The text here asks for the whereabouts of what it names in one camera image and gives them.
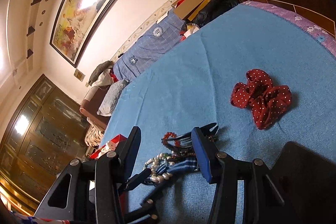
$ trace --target cushion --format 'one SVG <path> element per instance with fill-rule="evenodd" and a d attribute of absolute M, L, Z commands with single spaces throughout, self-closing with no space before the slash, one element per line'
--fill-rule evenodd
<path fill-rule="evenodd" d="M 98 76 L 112 64 L 113 62 L 109 60 L 98 65 L 90 76 L 89 85 L 92 85 L 98 79 Z"/>
<path fill-rule="evenodd" d="M 119 100 L 121 92 L 128 85 L 128 83 L 128 80 L 123 79 L 111 85 L 97 111 L 98 115 L 111 116 Z"/>

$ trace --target painting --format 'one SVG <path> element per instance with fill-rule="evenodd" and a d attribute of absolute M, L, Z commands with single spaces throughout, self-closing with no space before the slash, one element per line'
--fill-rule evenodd
<path fill-rule="evenodd" d="M 50 45 L 77 67 L 99 22 L 116 0 L 62 0 Z"/>

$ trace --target white bead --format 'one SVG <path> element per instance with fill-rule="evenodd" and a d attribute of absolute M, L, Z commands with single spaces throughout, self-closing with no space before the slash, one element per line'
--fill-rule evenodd
<path fill-rule="evenodd" d="M 169 178 L 170 178 L 170 176 L 168 176 L 167 173 L 163 173 L 162 176 L 165 180 L 169 180 Z"/>
<path fill-rule="evenodd" d="M 150 177 L 150 180 L 151 180 L 152 182 L 156 182 L 156 183 L 159 182 L 159 179 L 158 179 L 158 177 L 156 177 L 156 176 L 151 176 L 151 177 Z"/>
<path fill-rule="evenodd" d="M 159 179 L 160 183 L 163 182 L 165 179 L 163 178 L 163 176 L 158 175 L 157 178 Z"/>

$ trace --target framed painting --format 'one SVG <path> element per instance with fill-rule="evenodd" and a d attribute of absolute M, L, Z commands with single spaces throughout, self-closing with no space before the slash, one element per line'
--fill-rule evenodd
<path fill-rule="evenodd" d="M 77 67 L 90 38 L 116 0 L 62 0 L 50 45 Z"/>

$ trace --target metal screw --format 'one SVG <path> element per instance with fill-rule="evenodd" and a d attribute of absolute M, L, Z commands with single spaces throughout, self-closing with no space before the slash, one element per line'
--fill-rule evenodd
<path fill-rule="evenodd" d="M 108 158 L 114 158 L 117 155 L 114 151 L 107 152 L 107 157 Z"/>
<path fill-rule="evenodd" d="M 71 166 L 76 166 L 78 164 L 79 164 L 79 160 L 78 159 L 74 159 L 74 160 L 70 161 L 70 165 Z"/>
<path fill-rule="evenodd" d="M 255 159 L 255 160 L 254 160 L 254 164 L 255 164 L 255 165 L 258 165 L 258 166 L 261 166 L 261 165 L 264 164 L 264 162 L 263 162 L 261 159 Z"/>
<path fill-rule="evenodd" d="M 218 152 L 217 153 L 217 157 L 220 159 L 225 159 L 227 156 L 227 154 L 225 152 Z"/>

